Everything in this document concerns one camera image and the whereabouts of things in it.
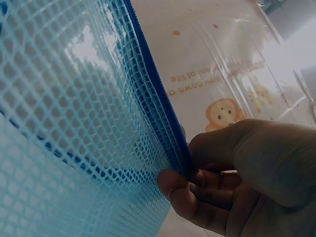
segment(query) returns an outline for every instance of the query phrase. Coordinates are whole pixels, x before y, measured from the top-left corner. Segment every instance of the blue zipper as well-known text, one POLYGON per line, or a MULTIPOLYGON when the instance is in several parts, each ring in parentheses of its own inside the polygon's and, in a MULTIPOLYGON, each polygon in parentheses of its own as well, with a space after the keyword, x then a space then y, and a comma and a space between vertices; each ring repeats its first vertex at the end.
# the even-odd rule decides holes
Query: blue zipper
POLYGON ((176 142, 180 148, 180 152, 182 155, 183 160, 177 160, 175 161, 175 158, 169 157, 169 161, 171 163, 172 168, 175 170, 179 170, 179 163, 182 162, 182 165, 184 169, 182 171, 190 170, 193 168, 193 163, 191 160, 189 148, 186 142, 186 139, 182 133, 182 129, 180 127, 180 123, 177 119, 177 116, 172 108, 172 105, 169 101, 169 98, 166 94, 166 91, 163 87, 162 81, 160 79, 160 75, 158 73, 157 67, 155 65, 154 59, 152 57, 152 54, 150 53, 150 49, 148 47, 146 38, 144 36, 144 33, 141 29, 140 23, 137 19, 136 12, 132 6, 132 3, 130 0, 123 0, 125 7, 127 9, 127 12, 129 14, 129 17, 131 19, 137 40, 139 42, 139 47, 142 53, 142 56, 144 58, 145 67, 148 73, 148 76, 157 92, 157 95, 161 101, 161 104, 164 108, 166 117, 170 123, 171 129, 173 131, 173 134, 175 136, 176 142))

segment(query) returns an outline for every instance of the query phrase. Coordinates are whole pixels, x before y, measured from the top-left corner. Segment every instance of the orange dot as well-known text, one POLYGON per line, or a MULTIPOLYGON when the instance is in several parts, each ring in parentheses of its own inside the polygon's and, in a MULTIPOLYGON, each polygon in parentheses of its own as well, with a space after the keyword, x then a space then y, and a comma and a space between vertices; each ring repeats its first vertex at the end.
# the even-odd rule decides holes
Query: orange dot
POLYGON ((180 32, 180 31, 174 31, 173 34, 174 34, 175 36, 179 36, 179 35, 181 35, 181 32, 180 32))

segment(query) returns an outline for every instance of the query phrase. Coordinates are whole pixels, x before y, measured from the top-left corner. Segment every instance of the cartoon monkey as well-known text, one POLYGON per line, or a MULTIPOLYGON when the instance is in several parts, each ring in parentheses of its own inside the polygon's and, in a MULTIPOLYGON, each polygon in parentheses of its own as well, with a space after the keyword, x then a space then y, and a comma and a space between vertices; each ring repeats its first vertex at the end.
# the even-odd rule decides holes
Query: cartoon monkey
POLYGON ((207 107, 206 117, 210 124, 206 126, 205 131, 210 132, 243 120, 246 114, 235 100, 224 98, 207 107))
POLYGON ((248 98, 257 108, 257 112, 261 113, 262 107, 265 105, 272 105, 272 99, 270 97, 269 91, 260 84, 259 79, 256 76, 252 76, 254 91, 250 92, 248 98))

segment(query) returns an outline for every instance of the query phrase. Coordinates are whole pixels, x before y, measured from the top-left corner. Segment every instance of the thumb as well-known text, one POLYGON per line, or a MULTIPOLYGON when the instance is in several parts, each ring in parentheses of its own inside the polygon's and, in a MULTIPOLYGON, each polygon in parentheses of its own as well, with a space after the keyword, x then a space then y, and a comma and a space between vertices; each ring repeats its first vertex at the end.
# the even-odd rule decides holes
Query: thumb
POLYGON ((313 127, 246 119, 200 134, 189 147, 198 168, 213 162, 232 164, 256 191, 295 207, 315 190, 314 141, 313 127))
POLYGON ((197 168, 212 162, 234 165, 237 147, 269 121, 245 119, 223 129, 197 135, 189 144, 191 157, 197 168))

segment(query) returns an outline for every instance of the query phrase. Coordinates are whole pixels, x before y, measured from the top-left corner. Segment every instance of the grid pattern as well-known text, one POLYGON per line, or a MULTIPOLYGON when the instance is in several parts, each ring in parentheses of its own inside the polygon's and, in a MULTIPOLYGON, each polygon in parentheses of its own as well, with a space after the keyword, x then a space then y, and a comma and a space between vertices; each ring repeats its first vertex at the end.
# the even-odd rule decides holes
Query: grid pattern
POLYGON ((120 0, 0 0, 0 236, 153 237, 181 153, 120 0))

